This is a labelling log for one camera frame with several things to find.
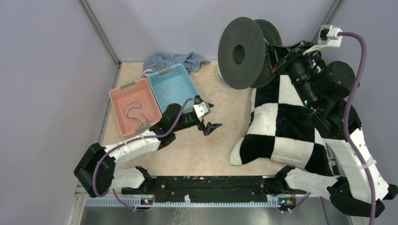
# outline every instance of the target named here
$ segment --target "plastic basket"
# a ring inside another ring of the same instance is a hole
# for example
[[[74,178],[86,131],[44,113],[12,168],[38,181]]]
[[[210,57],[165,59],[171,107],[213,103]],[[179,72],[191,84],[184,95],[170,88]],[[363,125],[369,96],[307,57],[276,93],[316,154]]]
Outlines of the plastic basket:
[[[188,98],[199,95],[182,64],[151,74],[148,81],[162,112],[171,103],[183,105]],[[193,102],[189,102],[187,107],[192,105]]]
[[[143,133],[162,115],[146,79],[139,79],[109,92],[120,132],[126,138]]]

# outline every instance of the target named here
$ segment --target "white connector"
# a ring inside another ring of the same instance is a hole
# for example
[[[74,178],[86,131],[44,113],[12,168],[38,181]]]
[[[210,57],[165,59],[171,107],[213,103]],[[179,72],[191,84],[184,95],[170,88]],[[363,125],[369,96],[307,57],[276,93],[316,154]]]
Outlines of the white connector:
[[[341,29],[335,25],[322,25],[319,30],[317,45],[312,46],[303,54],[305,55],[313,51],[324,52],[326,50],[339,48],[342,39],[341,36],[338,36],[339,32],[341,32]]]
[[[331,28],[329,29],[329,32],[326,35],[326,37],[330,38],[331,40],[338,40],[339,36],[337,34],[339,32],[342,32],[342,30],[339,27],[331,25]]]
[[[208,115],[211,112],[210,107],[206,102],[201,102],[198,105],[193,105],[193,109],[198,119]]]

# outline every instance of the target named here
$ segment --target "cable tie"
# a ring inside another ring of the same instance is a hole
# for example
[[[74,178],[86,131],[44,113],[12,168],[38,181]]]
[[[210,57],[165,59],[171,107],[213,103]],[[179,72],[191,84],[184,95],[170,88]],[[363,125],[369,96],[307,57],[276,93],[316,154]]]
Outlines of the cable tie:
[[[123,145],[120,147],[126,146],[127,148],[129,148],[129,144],[127,143],[127,141],[122,141],[122,142],[123,142]]]
[[[363,165],[348,165],[348,164],[340,164],[340,165],[343,167],[351,168],[351,169],[366,169],[376,163],[377,163],[377,161],[374,160],[372,156],[370,156],[369,159],[367,160],[366,164],[363,164]]]
[[[144,140],[144,136],[142,136],[142,135],[138,135],[138,136],[144,141],[144,143],[146,145],[146,141]]]

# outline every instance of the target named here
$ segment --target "pink basket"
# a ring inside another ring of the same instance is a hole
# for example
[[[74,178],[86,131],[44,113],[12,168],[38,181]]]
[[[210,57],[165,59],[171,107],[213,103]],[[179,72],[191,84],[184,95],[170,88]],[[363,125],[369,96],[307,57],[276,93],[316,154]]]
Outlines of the pink basket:
[[[120,132],[126,138],[143,133],[162,115],[146,79],[139,79],[109,92]]]

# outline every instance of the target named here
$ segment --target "cushion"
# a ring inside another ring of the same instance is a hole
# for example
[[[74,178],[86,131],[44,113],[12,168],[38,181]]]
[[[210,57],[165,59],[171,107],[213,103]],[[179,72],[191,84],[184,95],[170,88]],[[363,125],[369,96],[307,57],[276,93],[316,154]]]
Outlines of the cushion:
[[[308,118],[288,75],[275,77],[268,85],[253,89],[251,121],[230,156],[231,165],[257,158],[304,168],[332,176],[326,144]]]

